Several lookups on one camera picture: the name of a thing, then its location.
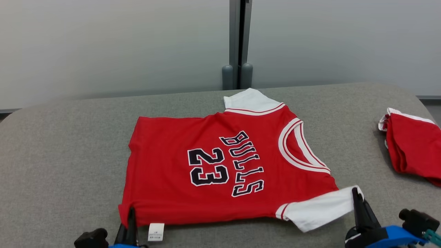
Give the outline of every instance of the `black lettering with white outline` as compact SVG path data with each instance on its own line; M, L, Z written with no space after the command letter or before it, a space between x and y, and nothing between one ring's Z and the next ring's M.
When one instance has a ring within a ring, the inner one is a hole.
M211 165L221 163L225 159L224 152L218 147L212 150L214 157L212 157L210 154L207 154L206 152L204 152L204 150L200 148L188 150L187 152L189 165L202 165L201 159Z
M243 144L241 147L238 148L231 148L228 150L233 157L242 157L243 155L256 151L256 148L254 147L253 143L251 141L248 141L247 143Z
M244 164L244 163L250 161L251 159L260 159L260 158L259 158L259 155L254 154L254 155L251 155L251 156L249 156L249 157L247 157L246 159L243 159L243 160L233 160L234 168L236 168L236 170L243 170L243 169L245 169L245 167L243 167L240 164Z
M251 174L259 173L259 172L263 172L263 167L258 167L257 169L252 169L252 170L249 170L249 171L244 172L244 173L236 172L236 183L244 183L245 179L243 179L242 177L246 177L246 176L249 176Z
M225 138L225 137L219 137L222 143L224 143L227 146L234 146L239 145L242 141L248 139L248 135L245 133L245 131L240 131L239 134L237 134L235 137L231 138Z
M255 182L248 184L247 189L244 191L240 191L241 189L243 189L245 187L244 184L235 185L231 196L237 197L237 196L241 196L241 195L251 194L252 192L261 191L261 190L263 190L263 184L264 184L263 180L257 180Z
M194 167L190 171L191 183L195 186L211 185L211 184L225 184L228 182L228 169L223 165L217 165L214 167L216 172L204 174L202 167Z

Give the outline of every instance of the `white sleeve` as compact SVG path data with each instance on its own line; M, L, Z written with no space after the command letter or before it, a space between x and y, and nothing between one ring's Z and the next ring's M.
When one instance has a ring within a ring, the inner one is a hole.
M247 89L230 97L224 97L226 109L244 109L256 112L276 108L281 103L266 97L260 91Z
M354 210L352 189L358 185L333 191L298 203L289 203L284 207L283 219L291 220L302 231L307 232L325 225Z

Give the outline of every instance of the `folded red cloth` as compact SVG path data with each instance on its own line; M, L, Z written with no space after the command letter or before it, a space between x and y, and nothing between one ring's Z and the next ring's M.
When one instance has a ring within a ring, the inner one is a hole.
M378 123L397 172L416 174L441 187L441 130L431 120L388 108Z

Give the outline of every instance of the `fabric-textured tabletop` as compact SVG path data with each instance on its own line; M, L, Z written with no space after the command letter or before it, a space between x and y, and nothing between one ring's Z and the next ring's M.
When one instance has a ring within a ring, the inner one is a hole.
M433 120L411 93L353 83L262 89L304 121L314 153L338 187L359 185L382 225L401 225L403 208L441 219L441 189L397 174L377 122L387 107ZM83 232L120 224L128 143L139 116L203 117L222 112L233 91L56 101L19 110L0 123L1 247L73 247ZM353 214L301 233L291 222L243 220L166 226L151 247L343 247ZM139 230L147 243L147 227Z

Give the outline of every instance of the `red jersey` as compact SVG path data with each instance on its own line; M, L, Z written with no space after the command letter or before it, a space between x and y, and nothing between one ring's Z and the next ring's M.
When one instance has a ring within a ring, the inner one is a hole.
M338 190L285 104L253 89L224 100L224 113L204 118L139 117L124 225L133 206L139 226L273 217L308 231L352 209L350 189Z

